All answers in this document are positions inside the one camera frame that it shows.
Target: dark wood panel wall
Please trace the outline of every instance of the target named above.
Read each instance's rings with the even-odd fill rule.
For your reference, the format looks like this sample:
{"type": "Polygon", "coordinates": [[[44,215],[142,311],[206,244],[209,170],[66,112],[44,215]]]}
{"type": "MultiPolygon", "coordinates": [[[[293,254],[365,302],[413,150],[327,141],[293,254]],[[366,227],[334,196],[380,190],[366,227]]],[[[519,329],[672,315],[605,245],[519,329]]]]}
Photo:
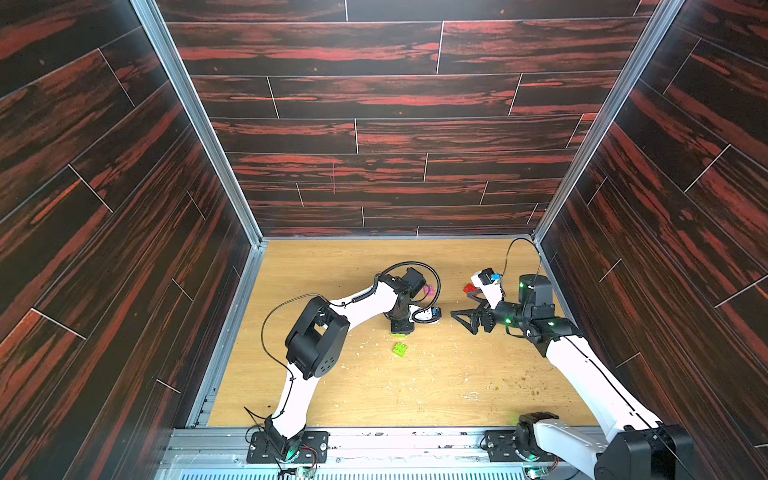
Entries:
{"type": "Polygon", "coordinates": [[[0,478],[150,478],[250,245],[128,0],[3,2],[0,478]]]}
{"type": "Polygon", "coordinates": [[[656,6],[157,3],[269,237],[531,233],[656,6]]]}
{"type": "Polygon", "coordinates": [[[604,361],[693,435],[694,478],[768,478],[768,5],[688,0],[544,238],[604,361]]]}

